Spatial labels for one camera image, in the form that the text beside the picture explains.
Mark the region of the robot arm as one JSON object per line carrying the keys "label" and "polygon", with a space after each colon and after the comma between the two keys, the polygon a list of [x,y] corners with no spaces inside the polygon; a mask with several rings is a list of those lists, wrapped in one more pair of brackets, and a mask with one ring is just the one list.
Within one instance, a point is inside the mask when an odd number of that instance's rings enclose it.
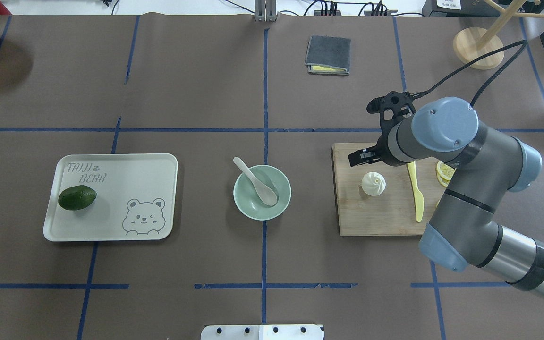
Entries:
{"label": "robot arm", "polygon": [[544,242],[493,220],[507,192],[523,191],[538,177],[540,153],[488,127],[464,99],[445,97],[416,110],[419,97],[391,91],[372,99],[366,110],[380,114],[382,135],[350,153],[350,166],[434,158],[454,168],[420,239],[421,253],[449,270],[472,265],[544,298]]}

